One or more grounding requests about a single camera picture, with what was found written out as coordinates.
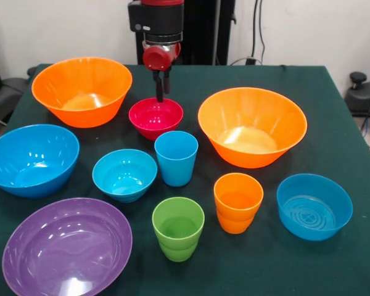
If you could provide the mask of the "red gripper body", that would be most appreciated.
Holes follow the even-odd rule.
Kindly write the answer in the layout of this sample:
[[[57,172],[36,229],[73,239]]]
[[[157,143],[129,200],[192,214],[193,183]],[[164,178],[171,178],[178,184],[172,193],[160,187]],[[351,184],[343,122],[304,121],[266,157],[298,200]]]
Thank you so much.
[[[178,58],[181,51],[180,44],[171,45],[143,45],[142,60],[144,65],[151,71],[165,71]]]

